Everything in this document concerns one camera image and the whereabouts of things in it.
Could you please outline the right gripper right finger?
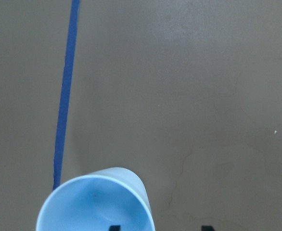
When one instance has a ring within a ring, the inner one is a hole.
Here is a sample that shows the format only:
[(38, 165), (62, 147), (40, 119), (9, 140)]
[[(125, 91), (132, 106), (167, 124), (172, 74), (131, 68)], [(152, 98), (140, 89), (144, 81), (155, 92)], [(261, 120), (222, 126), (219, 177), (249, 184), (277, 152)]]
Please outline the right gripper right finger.
[(216, 231), (215, 228), (211, 225), (202, 225), (201, 231)]

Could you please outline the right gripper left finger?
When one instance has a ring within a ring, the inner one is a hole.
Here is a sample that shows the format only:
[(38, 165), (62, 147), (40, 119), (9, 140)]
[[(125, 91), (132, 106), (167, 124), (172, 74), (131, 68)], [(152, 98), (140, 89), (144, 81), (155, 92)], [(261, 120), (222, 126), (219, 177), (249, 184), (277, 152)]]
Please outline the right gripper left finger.
[(109, 231), (121, 231), (121, 226), (120, 225), (111, 225), (109, 227)]

